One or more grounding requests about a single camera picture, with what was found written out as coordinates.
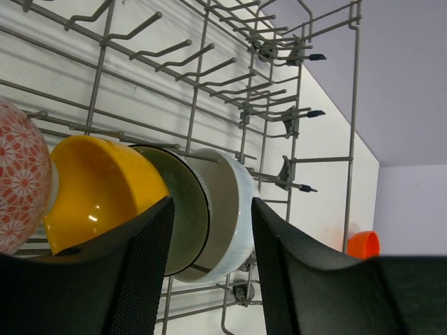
ceiling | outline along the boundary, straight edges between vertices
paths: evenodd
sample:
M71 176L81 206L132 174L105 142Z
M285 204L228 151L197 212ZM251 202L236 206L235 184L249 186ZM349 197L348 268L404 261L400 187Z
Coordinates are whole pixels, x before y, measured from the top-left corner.
M347 0L305 0L322 15ZM264 9L274 25L308 20L297 0ZM447 164L447 1L363 0L357 131L381 166ZM338 13L314 31L346 20ZM328 60L306 67L350 121L353 31L342 27L312 41Z

rack wheel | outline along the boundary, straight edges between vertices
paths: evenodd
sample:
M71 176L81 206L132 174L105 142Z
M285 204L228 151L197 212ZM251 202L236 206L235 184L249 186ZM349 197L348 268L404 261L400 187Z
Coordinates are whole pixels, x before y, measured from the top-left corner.
M243 280L237 280L235 281L235 283L237 282L245 282ZM239 284L239 285L234 285L233 286L233 295L235 296L236 300L239 301L244 301L244 300L248 300L249 302L253 300L254 298L254 286L253 284L250 284L250 293L249 296L247 298L247 290L248 290L248 284L244 283L244 284Z

white bowl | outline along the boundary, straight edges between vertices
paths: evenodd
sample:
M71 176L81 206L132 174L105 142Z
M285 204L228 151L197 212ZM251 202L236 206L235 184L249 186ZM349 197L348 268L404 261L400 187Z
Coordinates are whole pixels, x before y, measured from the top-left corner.
M235 271L250 256L254 249L251 201L259 192L248 171L234 158L214 149L199 149L194 153L219 160L213 163L187 158L210 192L210 235L200 257L175 278L187 283L204 283Z

green bowl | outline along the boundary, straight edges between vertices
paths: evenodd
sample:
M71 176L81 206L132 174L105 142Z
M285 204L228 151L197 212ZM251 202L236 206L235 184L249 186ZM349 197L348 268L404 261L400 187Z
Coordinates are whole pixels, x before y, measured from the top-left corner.
M200 174L182 157L148 145L132 145L159 171L175 203L173 234L165 276L192 265L202 253L210 231L207 187Z

yellow bowl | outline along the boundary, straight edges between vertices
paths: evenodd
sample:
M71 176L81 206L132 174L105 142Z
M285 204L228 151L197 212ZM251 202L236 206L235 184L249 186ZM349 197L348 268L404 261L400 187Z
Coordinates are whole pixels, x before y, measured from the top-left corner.
M169 195L156 168L122 144L71 136L51 159L59 190L44 225L53 253L103 234Z

